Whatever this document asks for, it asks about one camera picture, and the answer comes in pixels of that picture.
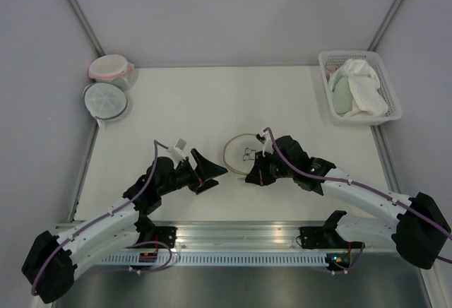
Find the beige mesh laundry bag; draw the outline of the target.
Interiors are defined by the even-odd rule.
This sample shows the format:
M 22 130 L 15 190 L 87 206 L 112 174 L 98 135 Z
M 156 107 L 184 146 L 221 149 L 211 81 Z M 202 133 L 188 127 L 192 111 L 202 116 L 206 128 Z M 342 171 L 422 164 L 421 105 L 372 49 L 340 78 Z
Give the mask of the beige mesh laundry bag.
M 262 148 L 263 144 L 255 134 L 239 134 L 224 145 L 222 161 L 230 172 L 245 178 L 254 166 L 255 154 Z

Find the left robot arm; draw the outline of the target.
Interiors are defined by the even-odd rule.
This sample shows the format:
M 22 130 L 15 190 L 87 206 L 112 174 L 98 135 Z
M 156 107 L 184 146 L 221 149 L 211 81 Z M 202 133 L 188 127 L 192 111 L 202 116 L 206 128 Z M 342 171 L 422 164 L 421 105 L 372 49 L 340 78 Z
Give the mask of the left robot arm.
M 155 226 L 149 215 L 162 197 L 187 188 L 200 194 L 217 186 L 227 169 L 205 159 L 196 149 L 191 157 L 174 162 L 155 156 L 151 166 L 105 213 L 70 230 L 36 236 L 21 271 L 31 294 L 49 304 L 66 294 L 95 263 L 127 247 L 148 248 Z

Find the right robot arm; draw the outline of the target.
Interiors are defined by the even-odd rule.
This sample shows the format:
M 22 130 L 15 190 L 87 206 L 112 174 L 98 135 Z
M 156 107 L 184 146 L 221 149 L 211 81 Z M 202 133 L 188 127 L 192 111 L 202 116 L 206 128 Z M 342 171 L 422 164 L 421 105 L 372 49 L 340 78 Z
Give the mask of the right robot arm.
M 246 183 L 269 186 L 279 179 L 291 179 L 305 191 L 343 201 L 369 214 L 368 218 L 347 211 L 331 214 L 322 227 L 327 246 L 361 242 L 394 249 L 411 265 L 426 270 L 441 259 L 451 227 L 431 196 L 375 189 L 327 160 L 308 156 L 291 136 L 274 138 L 265 130 L 256 139 L 263 149 L 255 153 Z

